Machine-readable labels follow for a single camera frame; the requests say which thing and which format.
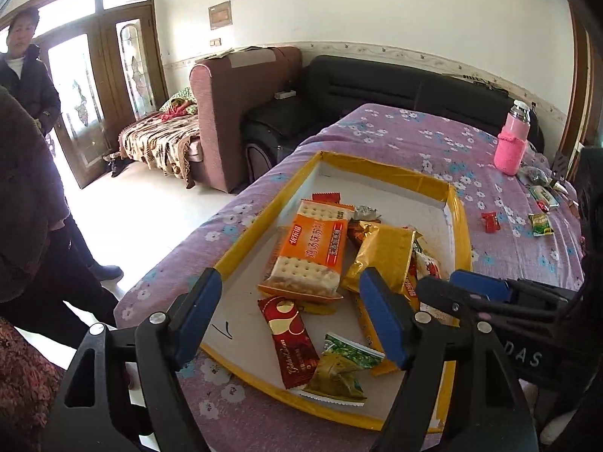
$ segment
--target wooden door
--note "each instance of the wooden door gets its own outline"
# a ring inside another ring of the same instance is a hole
[[[61,98],[55,127],[80,188],[105,171],[109,134],[119,117],[109,87],[101,30],[96,20],[51,31],[35,40]]]
[[[115,137],[166,101],[164,77],[150,6],[108,12],[101,17],[110,85],[119,108]]]

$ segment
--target blue gripper pad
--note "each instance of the blue gripper pad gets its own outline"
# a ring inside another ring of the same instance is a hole
[[[450,276],[450,283],[461,289],[486,296],[493,302],[509,302],[512,291],[504,280],[488,277],[466,270],[456,270]]]
[[[201,340],[212,320],[213,312],[222,296],[222,280],[217,270],[207,268],[201,274],[189,292],[194,300],[185,299],[183,310],[186,311],[178,328],[178,347],[175,359],[181,366],[190,362],[201,345]]]
[[[414,328],[414,311],[403,295],[389,290],[379,272],[368,267],[360,277],[360,297],[385,351],[399,368],[409,362],[408,345]]]

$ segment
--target screw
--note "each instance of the screw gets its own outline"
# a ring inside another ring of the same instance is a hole
[[[151,324],[160,325],[165,321],[165,318],[165,313],[153,313],[150,315],[149,321],[151,322]]]
[[[419,311],[415,314],[415,321],[417,321],[417,323],[427,324],[431,321],[431,315],[424,311]]]
[[[478,323],[478,331],[481,331],[482,333],[489,333],[492,331],[492,326],[490,326],[490,323],[480,321]]]
[[[103,323],[95,323],[90,327],[88,331],[90,332],[90,334],[94,335],[101,334],[105,331],[105,325]]]

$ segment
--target thermos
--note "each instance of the thermos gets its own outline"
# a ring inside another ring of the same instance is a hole
[[[519,170],[530,131],[530,107],[521,100],[513,103],[494,153],[494,166],[506,175],[515,175]]]

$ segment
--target white wall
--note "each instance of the white wall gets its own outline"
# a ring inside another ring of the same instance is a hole
[[[13,0],[11,8],[27,0]],[[222,48],[291,41],[381,44],[460,61],[524,87],[567,113],[574,44],[566,0],[232,0],[233,25],[210,31],[224,0],[156,0],[164,64]],[[172,87],[187,69],[167,76]],[[546,131],[548,149],[562,126]]]

